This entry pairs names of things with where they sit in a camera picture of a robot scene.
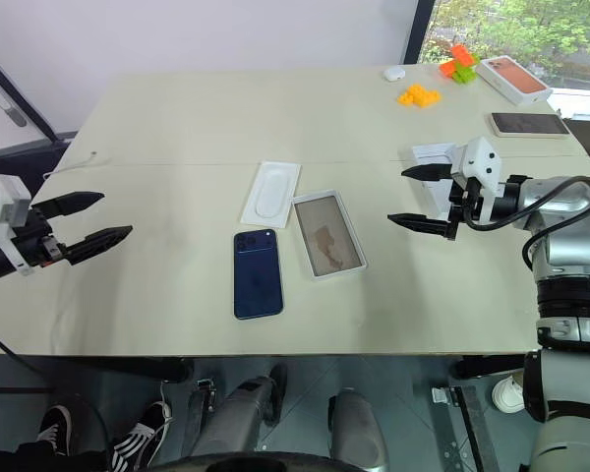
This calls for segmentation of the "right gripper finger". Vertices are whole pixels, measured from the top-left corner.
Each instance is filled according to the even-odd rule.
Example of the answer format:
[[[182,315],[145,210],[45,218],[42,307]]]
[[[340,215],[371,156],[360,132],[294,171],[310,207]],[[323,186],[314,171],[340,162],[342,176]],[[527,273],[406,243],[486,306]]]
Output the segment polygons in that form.
[[[438,182],[451,178],[450,164],[421,164],[407,168],[401,175],[421,182]]]
[[[395,213],[389,214],[387,219],[401,227],[414,232],[446,236],[446,222],[444,220],[431,219],[424,214]]]

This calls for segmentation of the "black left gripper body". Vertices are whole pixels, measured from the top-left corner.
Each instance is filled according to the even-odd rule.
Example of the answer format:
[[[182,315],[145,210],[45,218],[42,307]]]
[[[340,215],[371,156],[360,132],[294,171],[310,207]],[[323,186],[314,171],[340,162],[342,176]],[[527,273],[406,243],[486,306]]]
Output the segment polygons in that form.
[[[14,229],[12,242],[31,267],[46,267],[59,261],[75,263],[68,258],[68,247],[56,240],[48,220],[73,214],[74,209],[59,205],[34,205],[29,209],[24,226]]]

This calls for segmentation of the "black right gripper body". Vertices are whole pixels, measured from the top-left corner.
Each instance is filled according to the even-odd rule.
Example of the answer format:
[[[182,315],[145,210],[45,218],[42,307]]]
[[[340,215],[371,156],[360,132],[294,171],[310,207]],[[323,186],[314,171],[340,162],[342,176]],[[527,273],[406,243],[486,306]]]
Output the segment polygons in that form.
[[[460,223],[470,226],[470,223],[478,221],[483,204],[481,189],[482,185],[475,177],[471,177],[464,188],[456,182],[452,183],[448,196],[450,209],[444,233],[447,240],[454,241],[456,239]]]

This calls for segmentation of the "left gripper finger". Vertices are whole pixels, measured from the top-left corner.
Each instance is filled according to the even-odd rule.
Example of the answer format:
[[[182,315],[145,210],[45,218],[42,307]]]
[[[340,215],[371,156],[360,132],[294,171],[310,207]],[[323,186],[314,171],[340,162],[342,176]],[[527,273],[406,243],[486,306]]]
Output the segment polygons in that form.
[[[32,208],[39,211],[44,218],[50,219],[83,211],[103,198],[104,195],[99,192],[78,191],[39,202]]]
[[[132,225],[126,225],[105,228],[91,233],[78,243],[63,246],[63,259],[72,266],[80,264],[120,244],[132,230]]]

